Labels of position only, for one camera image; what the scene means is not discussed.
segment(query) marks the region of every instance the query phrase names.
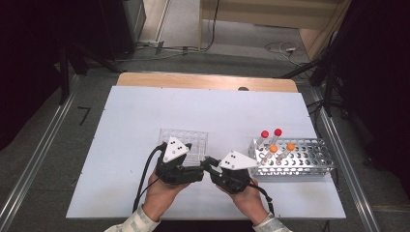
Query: floor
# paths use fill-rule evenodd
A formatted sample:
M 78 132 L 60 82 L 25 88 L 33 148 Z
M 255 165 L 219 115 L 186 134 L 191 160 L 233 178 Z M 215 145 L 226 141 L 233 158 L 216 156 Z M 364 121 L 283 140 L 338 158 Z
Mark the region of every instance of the floor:
M 178 0 L 171 0 L 169 14 L 163 22 L 159 41 L 167 46 L 195 45 L 196 37 L 178 39 L 178 30 L 185 28 L 172 23 L 174 8 L 181 8 Z M 209 38 L 204 30 L 203 39 Z M 155 55 L 154 48 L 139 47 L 127 60 L 115 64 L 129 72 L 168 72 L 168 73 L 211 73 L 238 76 L 275 77 L 293 71 L 298 65 L 308 62 L 305 48 L 300 43 L 297 30 L 289 28 L 261 28 L 254 25 L 228 24 L 217 22 L 217 34 L 212 49 L 207 52 L 195 52 L 182 56 L 181 51 L 163 51 Z M 298 45 L 297 53 L 280 52 L 279 45 Z M 75 183 L 81 172 L 97 129 L 106 98 L 111 86 L 116 84 L 118 73 L 91 63 L 93 67 L 86 76 L 73 76 L 73 94 L 67 108 L 58 106 L 60 91 L 56 91 L 28 121 L 15 141 L 0 151 L 0 202 L 7 203 L 9 194 L 14 189 L 30 159 L 43 152 L 39 160 L 42 165 L 36 170 L 31 185 L 22 191 L 22 201 L 17 202 L 17 211 L 11 214 L 13 220 L 3 224 L 0 231 L 104 231 L 112 224 L 121 223 L 118 219 L 83 219 L 68 220 L 66 212 L 71 202 Z M 316 101 L 313 93 L 321 92 L 321 88 L 311 88 L 307 79 L 311 72 L 301 73 L 292 79 L 298 85 L 306 103 Z M 86 109 L 90 108 L 84 118 Z M 65 110 L 65 117 L 56 125 L 52 142 L 44 151 L 36 150 L 44 143 L 42 137 L 49 131 L 50 122 L 55 122 L 55 113 Z M 342 145 L 348 155 L 360 184 L 366 194 L 368 204 L 374 212 L 379 230 L 364 227 L 357 204 L 352 197 L 345 173 L 338 171 L 337 187 L 346 219 L 331 220 L 332 231 L 408 231 L 410 200 L 400 186 L 399 179 L 385 170 L 364 166 L 363 161 L 368 154 L 363 148 L 356 128 L 348 119 L 343 119 L 338 108 L 333 108 L 333 122 L 337 128 Z M 317 122 L 318 136 L 330 140 L 323 119 L 311 117 Z M 325 220 L 284 220 L 293 231 L 322 231 Z M 164 221 L 157 231 L 218 231 L 222 228 L 235 228 L 235 231 L 250 231 L 247 221 Z

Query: desk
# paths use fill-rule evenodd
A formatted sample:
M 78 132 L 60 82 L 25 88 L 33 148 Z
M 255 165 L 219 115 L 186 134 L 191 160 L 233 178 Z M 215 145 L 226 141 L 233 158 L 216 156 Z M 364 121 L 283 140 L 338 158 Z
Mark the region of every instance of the desk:
M 235 91 L 238 87 L 251 91 Z M 273 121 L 288 137 L 314 137 L 305 103 L 296 92 L 292 80 L 121 74 L 118 86 L 109 94 L 67 218 L 127 218 L 143 166 L 157 146 L 161 128 L 208 132 L 207 155 L 216 159 L 232 149 L 245 154 L 252 137 L 262 129 L 274 127 Z M 274 106 L 266 107 L 262 100 Z M 286 111 L 275 110 L 290 103 L 292 107 Z M 253 113 L 265 107 L 266 114 Z M 276 180 L 260 186 L 274 198 L 278 217 L 345 218 L 329 175 Z M 162 218 L 246 219 L 231 199 L 215 188 L 208 174 L 202 182 L 182 191 Z
M 202 20 L 214 19 L 218 0 L 201 0 L 198 44 Z M 315 59 L 338 30 L 350 0 L 220 0 L 217 20 L 299 28 L 310 60 Z

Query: test tube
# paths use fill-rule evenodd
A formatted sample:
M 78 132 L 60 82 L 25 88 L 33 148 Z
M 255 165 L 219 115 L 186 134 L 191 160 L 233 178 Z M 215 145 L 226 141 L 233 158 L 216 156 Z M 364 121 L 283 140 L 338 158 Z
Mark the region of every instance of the test tube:
M 280 136 L 281 136 L 281 129 L 276 129 L 274 132 L 274 136 L 272 137 L 271 142 L 269 143 L 268 147 L 271 147 L 272 145 L 276 145 Z
M 274 156 L 274 154 L 277 151 L 278 151 L 277 145 L 270 146 L 268 153 L 266 154 L 266 156 L 261 161 L 262 165 L 265 165 L 269 161 L 269 159 Z
M 260 137 L 256 140 L 255 149 L 259 150 L 260 146 L 263 144 L 263 141 L 269 136 L 269 133 L 264 130 L 260 133 Z
M 288 143 L 286 149 L 277 157 L 277 165 L 281 165 L 281 160 L 285 159 L 293 150 L 295 150 L 295 144 Z

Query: white tabletop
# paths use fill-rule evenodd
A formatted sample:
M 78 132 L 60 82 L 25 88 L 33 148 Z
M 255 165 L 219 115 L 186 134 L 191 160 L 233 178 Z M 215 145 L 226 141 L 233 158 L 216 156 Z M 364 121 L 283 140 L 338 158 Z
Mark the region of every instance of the white tabletop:
M 114 86 L 67 218 L 127 218 L 160 129 L 206 131 L 207 155 L 221 159 L 231 150 L 246 154 L 253 137 L 275 128 L 283 137 L 316 137 L 301 94 Z M 329 175 L 280 178 L 260 186 L 274 199 L 278 217 L 345 218 Z M 205 173 L 202 182 L 177 196 L 162 219 L 245 217 Z

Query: person's right hand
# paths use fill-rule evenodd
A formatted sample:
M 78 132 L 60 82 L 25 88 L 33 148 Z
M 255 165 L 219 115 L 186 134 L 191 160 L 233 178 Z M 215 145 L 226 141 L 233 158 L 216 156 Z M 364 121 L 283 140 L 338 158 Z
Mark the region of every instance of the person's right hand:
M 253 179 L 253 182 L 258 185 L 257 180 Z M 267 216 L 265 208 L 263 207 L 262 200 L 260 199 L 259 190 L 252 187 L 246 187 L 244 191 L 230 194 L 223 188 L 217 186 L 218 189 L 228 194 L 236 207 L 248 217 L 254 225 L 260 224 Z

